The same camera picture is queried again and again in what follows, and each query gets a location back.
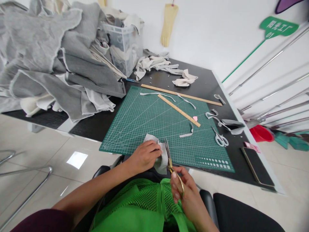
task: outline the clear plastic box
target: clear plastic box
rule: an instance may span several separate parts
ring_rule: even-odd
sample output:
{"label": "clear plastic box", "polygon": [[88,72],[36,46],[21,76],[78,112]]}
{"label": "clear plastic box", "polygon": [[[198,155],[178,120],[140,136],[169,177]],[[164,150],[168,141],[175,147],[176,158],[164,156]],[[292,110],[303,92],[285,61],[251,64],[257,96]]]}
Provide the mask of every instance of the clear plastic box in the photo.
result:
{"label": "clear plastic box", "polygon": [[114,65],[127,77],[131,75],[138,59],[143,56],[143,28],[140,35],[133,25],[116,27],[104,24],[106,34],[110,38],[110,53]]}

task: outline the smartphone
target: smartphone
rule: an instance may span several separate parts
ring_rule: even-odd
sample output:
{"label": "smartphone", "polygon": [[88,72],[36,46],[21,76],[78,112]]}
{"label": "smartphone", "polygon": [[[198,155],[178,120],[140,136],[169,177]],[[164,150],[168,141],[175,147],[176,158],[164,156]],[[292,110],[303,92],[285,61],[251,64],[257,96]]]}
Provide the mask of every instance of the smartphone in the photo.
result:
{"label": "smartphone", "polygon": [[255,180],[262,185],[274,187],[275,185],[270,178],[266,168],[264,167],[262,161],[260,160],[257,152],[253,149],[246,147],[241,148],[241,150],[244,153],[244,156],[247,160],[247,163],[252,171]]}

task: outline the green sign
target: green sign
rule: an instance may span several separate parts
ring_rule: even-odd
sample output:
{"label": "green sign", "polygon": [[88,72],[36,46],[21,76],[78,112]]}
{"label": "green sign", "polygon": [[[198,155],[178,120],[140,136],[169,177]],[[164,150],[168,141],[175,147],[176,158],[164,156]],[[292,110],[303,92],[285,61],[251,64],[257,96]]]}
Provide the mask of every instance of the green sign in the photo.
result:
{"label": "green sign", "polygon": [[299,25],[288,21],[269,16],[260,24],[260,28],[265,30],[265,39],[271,39],[278,35],[288,36],[293,34]]}

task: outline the red bucket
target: red bucket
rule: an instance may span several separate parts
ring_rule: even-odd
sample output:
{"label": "red bucket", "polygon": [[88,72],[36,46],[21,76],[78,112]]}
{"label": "red bucket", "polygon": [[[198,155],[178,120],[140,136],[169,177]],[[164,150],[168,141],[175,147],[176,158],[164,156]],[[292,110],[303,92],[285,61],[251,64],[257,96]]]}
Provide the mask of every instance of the red bucket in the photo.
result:
{"label": "red bucket", "polygon": [[256,142],[272,142],[275,140],[273,135],[263,126],[257,125],[250,129],[251,134]]}

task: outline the green cutting mat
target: green cutting mat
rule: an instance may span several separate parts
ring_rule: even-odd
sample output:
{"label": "green cutting mat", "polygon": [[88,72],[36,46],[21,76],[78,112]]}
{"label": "green cutting mat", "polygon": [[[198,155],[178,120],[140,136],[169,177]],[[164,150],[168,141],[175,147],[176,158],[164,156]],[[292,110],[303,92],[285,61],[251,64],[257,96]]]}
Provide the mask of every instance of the green cutting mat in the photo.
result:
{"label": "green cutting mat", "polygon": [[176,102],[165,98],[191,117],[197,116],[201,124],[200,127],[193,125],[193,135],[180,138],[179,135],[191,132],[191,122],[156,94],[142,96],[140,92],[157,91],[136,86],[130,88],[100,151],[132,155],[148,133],[161,142],[167,138],[173,163],[235,172],[225,147],[215,141],[216,134],[211,126],[217,127],[213,119],[205,116],[205,112],[209,112],[207,103],[187,98],[195,105],[195,110],[177,95],[162,93],[171,96]]}

